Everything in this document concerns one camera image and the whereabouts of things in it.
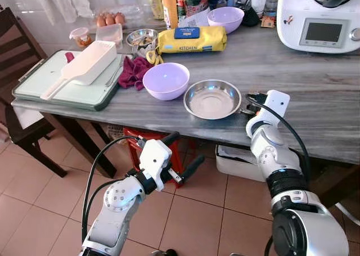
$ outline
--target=gray marble table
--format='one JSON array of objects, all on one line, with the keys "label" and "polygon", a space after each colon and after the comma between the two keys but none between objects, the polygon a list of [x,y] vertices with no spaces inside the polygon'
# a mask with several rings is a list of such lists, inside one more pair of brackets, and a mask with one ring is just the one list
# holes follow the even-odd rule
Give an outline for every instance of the gray marble table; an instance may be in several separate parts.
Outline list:
[{"label": "gray marble table", "polygon": [[[240,27],[228,36],[224,52],[163,55],[165,62],[188,67],[190,84],[222,79],[243,95],[277,89],[291,96],[286,119],[303,139],[312,157],[359,164],[360,161],[360,51],[342,55],[300,52],[284,46],[274,29]],[[120,89],[99,112],[54,106],[46,102],[15,100],[14,106],[44,113],[128,125],[232,145],[250,145],[246,116],[202,120],[189,114],[182,97],[159,101],[145,89]],[[293,136],[280,130],[299,150]]]}]

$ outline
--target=metal bowl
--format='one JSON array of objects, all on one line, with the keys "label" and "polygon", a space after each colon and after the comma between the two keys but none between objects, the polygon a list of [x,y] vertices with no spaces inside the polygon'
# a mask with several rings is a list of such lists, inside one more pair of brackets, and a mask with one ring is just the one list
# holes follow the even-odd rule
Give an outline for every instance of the metal bowl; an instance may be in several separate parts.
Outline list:
[{"label": "metal bowl", "polygon": [[214,120],[237,111],[241,104],[241,94],[235,86],[223,80],[202,80],[186,91],[183,100],[189,113]]},{"label": "metal bowl", "polygon": [[[142,43],[141,40],[149,38],[149,42]],[[138,29],[134,32],[131,32],[126,37],[126,43],[129,46],[138,45],[141,48],[146,48],[149,44],[151,44],[154,40],[158,38],[158,31],[153,29]]]}]

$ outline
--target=purple bowl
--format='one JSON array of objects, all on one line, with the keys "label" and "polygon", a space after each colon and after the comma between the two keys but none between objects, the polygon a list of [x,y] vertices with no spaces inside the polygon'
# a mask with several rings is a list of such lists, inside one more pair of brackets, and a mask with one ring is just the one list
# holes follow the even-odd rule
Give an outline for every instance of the purple bowl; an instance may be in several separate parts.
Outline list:
[{"label": "purple bowl", "polygon": [[143,79],[146,90],[158,100],[173,100],[186,91],[189,70],[178,63],[163,63],[149,69]]},{"label": "purple bowl", "polygon": [[237,7],[220,7],[211,10],[208,14],[210,26],[223,26],[229,34],[236,30],[242,22],[244,12]]}]

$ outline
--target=tiled floor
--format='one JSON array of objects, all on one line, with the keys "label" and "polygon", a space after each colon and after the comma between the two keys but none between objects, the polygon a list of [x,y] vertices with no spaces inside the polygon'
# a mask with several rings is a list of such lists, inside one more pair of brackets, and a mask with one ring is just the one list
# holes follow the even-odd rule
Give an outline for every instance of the tiled floor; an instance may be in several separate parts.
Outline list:
[{"label": "tiled floor", "polygon": [[[85,126],[99,147],[104,146]],[[82,201],[91,164],[57,133],[40,146],[68,170],[65,178],[17,146],[0,144],[0,256],[79,253]],[[179,149],[187,164],[194,151],[187,148],[187,141]],[[173,248],[179,256],[263,255],[272,224],[266,185],[219,173],[213,145],[201,145],[197,152],[205,154],[206,161],[185,186],[166,184],[163,192],[154,192],[140,205],[121,256],[147,256],[159,248]],[[107,156],[118,169],[116,177],[132,166],[127,146],[117,145]],[[92,191],[108,180],[97,173]],[[101,205],[99,193],[89,224]],[[350,255],[360,255],[360,228],[336,208],[331,211],[346,230]]]}]

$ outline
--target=small jar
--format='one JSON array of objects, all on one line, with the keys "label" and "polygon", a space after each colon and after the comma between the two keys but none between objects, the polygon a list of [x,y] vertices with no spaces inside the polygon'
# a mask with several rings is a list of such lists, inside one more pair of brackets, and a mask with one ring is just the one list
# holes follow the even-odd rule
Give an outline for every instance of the small jar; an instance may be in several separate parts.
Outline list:
[{"label": "small jar", "polygon": [[89,35],[89,29],[86,27],[80,27],[70,32],[70,39],[74,39],[76,45],[80,48],[89,46],[92,43],[92,39]]}]

